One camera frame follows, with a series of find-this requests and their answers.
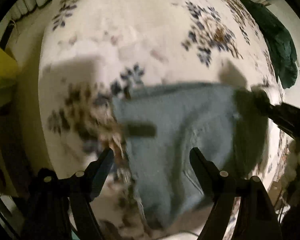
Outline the blue denim jeans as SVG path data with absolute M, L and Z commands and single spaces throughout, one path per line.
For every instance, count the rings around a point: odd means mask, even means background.
M 217 83 L 181 83 L 113 99 L 135 196 L 151 229 L 166 229 L 207 203 L 189 161 L 192 148 L 234 177 L 246 177 L 261 161 L 268 119 L 255 98 Z

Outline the yellow box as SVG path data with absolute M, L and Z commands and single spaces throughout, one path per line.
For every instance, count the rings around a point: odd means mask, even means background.
M 13 86 L 18 75 L 17 61 L 0 48 L 0 89 Z

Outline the dark green blanket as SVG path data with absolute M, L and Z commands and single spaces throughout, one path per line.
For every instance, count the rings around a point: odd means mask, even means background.
M 291 88 L 296 83 L 298 68 L 296 48 L 289 31 L 266 6 L 251 0 L 240 1 L 254 18 L 264 36 L 275 78 L 281 81 L 284 89 Z

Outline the floral bed blanket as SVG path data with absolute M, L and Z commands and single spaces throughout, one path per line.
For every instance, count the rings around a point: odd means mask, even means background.
M 111 99 L 144 85 L 208 81 L 285 97 L 266 40 L 240 0 L 52 0 L 40 53 L 40 117 L 65 178 L 106 146 L 123 158 Z

